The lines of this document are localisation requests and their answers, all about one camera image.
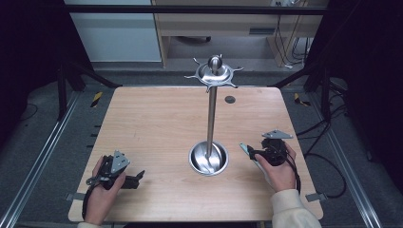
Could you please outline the light wooden desk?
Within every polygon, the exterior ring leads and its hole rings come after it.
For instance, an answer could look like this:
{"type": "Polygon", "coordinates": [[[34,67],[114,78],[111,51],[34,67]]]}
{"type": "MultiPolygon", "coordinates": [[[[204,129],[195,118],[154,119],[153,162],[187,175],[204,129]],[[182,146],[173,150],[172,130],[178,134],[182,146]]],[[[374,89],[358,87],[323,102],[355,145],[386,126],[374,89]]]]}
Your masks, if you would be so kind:
{"type": "MultiPolygon", "coordinates": [[[[327,7],[330,0],[151,0],[154,6],[327,7]]],[[[263,36],[277,65],[291,65],[298,38],[313,38],[320,15],[171,14],[154,15],[161,40],[175,36],[263,36]]]]}

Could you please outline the black frame strut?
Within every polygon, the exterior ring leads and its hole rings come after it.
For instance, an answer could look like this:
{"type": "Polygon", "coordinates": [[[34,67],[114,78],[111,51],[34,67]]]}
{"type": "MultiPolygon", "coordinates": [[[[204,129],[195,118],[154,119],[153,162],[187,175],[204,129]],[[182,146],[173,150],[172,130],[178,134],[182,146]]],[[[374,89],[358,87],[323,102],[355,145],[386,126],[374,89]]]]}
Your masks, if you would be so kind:
{"type": "Polygon", "coordinates": [[[331,110],[329,102],[330,91],[330,76],[325,65],[320,63],[313,63],[306,65],[303,69],[293,73],[291,76],[273,84],[273,87],[283,88],[284,86],[292,83],[293,81],[307,76],[303,86],[306,92],[313,92],[321,86],[320,95],[320,113],[326,122],[331,120],[331,110]]]}
{"type": "Polygon", "coordinates": [[[59,116],[58,120],[62,120],[67,114],[67,86],[69,83],[74,91],[83,91],[86,88],[86,83],[83,80],[84,76],[95,80],[101,85],[109,88],[120,87],[119,84],[113,83],[108,79],[97,74],[93,69],[81,66],[74,62],[62,63],[57,70],[57,85],[59,98],[59,116]]]}

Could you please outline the black curtain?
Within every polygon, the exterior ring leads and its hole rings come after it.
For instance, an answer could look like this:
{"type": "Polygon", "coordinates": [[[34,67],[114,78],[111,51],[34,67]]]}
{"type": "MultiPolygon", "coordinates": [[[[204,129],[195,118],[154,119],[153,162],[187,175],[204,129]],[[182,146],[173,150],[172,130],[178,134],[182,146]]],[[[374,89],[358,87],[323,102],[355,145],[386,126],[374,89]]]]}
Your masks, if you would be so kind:
{"type": "Polygon", "coordinates": [[[92,65],[65,0],[0,0],[0,147],[34,89],[57,80],[62,63],[92,65]]]}
{"type": "Polygon", "coordinates": [[[403,190],[403,0],[329,0],[308,61],[348,85],[375,157],[403,190]]]}

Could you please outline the person's left hand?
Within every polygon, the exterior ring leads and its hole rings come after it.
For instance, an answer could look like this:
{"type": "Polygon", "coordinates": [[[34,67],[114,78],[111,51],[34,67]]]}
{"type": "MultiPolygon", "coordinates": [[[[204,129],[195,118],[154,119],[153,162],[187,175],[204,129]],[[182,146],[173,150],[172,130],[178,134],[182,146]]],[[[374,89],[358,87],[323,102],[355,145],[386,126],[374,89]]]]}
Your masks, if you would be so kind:
{"type": "Polygon", "coordinates": [[[102,185],[96,186],[87,201],[84,221],[103,224],[124,182],[125,172],[116,179],[115,184],[109,190],[104,189],[102,185]]]}

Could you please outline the stainless steel utensil rack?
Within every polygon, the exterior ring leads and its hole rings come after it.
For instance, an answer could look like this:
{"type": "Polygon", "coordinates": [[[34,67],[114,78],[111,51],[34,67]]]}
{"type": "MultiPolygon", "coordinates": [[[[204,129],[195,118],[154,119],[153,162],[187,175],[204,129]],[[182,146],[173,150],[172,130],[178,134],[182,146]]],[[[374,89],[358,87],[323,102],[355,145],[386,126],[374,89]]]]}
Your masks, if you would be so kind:
{"type": "Polygon", "coordinates": [[[229,163],[228,150],[220,143],[214,140],[214,129],[216,119],[216,102],[218,88],[220,86],[232,86],[232,80],[236,71],[242,70],[242,67],[232,68],[225,64],[222,55],[212,55],[205,63],[198,64],[195,74],[192,78],[198,79],[206,86],[208,100],[208,117],[206,140],[195,143],[188,154],[188,161],[191,167],[199,174],[204,176],[215,176],[221,173],[229,163]]]}

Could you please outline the white cabinet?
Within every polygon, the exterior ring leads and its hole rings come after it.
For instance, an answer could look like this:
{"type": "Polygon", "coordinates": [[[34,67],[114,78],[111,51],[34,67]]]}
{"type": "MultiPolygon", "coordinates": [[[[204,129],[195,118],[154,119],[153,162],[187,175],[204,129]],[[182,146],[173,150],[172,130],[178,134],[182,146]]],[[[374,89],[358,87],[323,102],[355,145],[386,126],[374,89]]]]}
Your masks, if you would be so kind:
{"type": "Polygon", "coordinates": [[[152,13],[71,13],[91,62],[160,62],[152,13]]]}

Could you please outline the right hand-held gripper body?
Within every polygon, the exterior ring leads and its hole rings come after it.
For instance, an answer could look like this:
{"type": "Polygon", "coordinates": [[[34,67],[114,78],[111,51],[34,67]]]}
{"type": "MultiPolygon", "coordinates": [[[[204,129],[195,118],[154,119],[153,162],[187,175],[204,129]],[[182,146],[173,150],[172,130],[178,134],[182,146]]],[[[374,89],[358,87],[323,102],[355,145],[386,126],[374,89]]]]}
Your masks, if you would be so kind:
{"type": "Polygon", "coordinates": [[[292,139],[293,136],[278,129],[262,134],[261,150],[253,150],[253,155],[259,154],[272,166],[279,166],[286,162],[288,151],[285,146],[285,139],[292,139]]]}

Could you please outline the person's right hand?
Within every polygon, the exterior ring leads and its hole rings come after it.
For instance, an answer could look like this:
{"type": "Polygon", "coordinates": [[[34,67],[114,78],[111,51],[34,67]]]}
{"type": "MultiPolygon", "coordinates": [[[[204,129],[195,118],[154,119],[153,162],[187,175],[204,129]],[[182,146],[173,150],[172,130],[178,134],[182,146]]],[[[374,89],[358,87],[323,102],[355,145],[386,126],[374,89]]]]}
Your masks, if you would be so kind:
{"type": "Polygon", "coordinates": [[[272,166],[260,154],[255,156],[255,159],[261,167],[263,175],[269,180],[269,184],[272,186],[275,192],[295,189],[297,186],[294,171],[295,165],[293,164],[293,160],[296,157],[296,152],[289,144],[285,144],[285,146],[288,150],[288,161],[285,161],[282,165],[272,166]]]}

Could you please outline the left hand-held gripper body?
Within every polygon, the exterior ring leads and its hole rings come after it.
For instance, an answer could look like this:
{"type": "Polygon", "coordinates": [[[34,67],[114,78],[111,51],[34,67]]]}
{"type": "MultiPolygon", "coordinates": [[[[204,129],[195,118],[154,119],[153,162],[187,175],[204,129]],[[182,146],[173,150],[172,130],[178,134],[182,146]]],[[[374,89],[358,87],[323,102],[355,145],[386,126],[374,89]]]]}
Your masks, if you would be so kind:
{"type": "Polygon", "coordinates": [[[113,155],[102,157],[96,174],[87,179],[86,184],[90,188],[102,185],[104,189],[109,190],[129,165],[130,160],[125,154],[115,150],[113,155]]]}

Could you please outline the yellow black striped tape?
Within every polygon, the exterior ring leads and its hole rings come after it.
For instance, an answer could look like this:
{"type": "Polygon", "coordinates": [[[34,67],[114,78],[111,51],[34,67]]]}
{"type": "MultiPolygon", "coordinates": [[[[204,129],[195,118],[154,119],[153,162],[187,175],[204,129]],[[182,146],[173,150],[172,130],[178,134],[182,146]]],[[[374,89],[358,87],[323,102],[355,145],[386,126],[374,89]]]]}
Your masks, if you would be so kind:
{"type": "Polygon", "coordinates": [[[90,107],[96,107],[97,104],[99,103],[99,101],[100,101],[102,95],[103,95],[103,92],[102,92],[102,91],[96,92],[96,94],[94,95],[94,98],[93,98],[93,100],[92,100],[92,103],[91,103],[90,107]]]}
{"type": "Polygon", "coordinates": [[[311,106],[311,103],[310,103],[310,102],[302,101],[302,100],[300,99],[298,93],[295,93],[295,94],[294,94],[294,101],[295,101],[296,104],[299,104],[299,105],[311,106]]]}

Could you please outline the aluminium floor rail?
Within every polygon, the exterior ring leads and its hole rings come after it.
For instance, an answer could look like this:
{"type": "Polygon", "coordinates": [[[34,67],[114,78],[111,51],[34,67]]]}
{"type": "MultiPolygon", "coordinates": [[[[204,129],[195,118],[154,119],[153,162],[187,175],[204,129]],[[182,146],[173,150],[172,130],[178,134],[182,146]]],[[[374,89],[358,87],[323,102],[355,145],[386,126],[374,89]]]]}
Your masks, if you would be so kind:
{"type": "Polygon", "coordinates": [[[24,207],[29,200],[29,197],[35,185],[40,179],[44,168],[48,164],[48,160],[51,157],[61,135],[63,134],[80,96],[80,92],[71,93],[71,97],[67,103],[66,113],[63,114],[52,127],[51,132],[48,134],[48,137],[41,147],[39,154],[30,167],[28,173],[25,175],[24,181],[21,183],[21,186],[16,191],[16,194],[10,205],[7,207],[7,210],[0,218],[0,228],[14,228],[17,220],[19,219],[24,207]]]}
{"type": "Polygon", "coordinates": [[[326,127],[322,130],[320,136],[317,137],[317,142],[321,137],[326,137],[330,145],[330,153],[334,160],[329,161],[334,169],[338,172],[343,179],[345,190],[350,192],[355,206],[365,223],[366,228],[383,228],[381,221],[373,208],[368,195],[366,194],[356,172],[352,165],[349,163],[344,150],[336,137],[336,133],[332,129],[332,119],[335,115],[339,115],[346,110],[345,104],[340,98],[340,94],[330,95],[330,110],[331,120],[326,122],[320,113],[320,96],[316,93],[309,93],[308,98],[311,101],[312,107],[315,109],[319,120],[326,123],[326,127]]]}

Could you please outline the black horizontal frame bar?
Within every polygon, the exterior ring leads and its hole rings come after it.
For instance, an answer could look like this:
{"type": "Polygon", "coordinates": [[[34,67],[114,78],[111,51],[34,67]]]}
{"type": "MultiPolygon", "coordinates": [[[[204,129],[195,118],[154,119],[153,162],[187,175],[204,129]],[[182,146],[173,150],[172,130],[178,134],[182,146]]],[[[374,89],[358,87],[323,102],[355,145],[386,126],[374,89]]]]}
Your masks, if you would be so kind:
{"type": "Polygon", "coordinates": [[[241,6],[65,5],[64,9],[68,12],[81,13],[324,15],[329,12],[327,8],[241,6]]]}

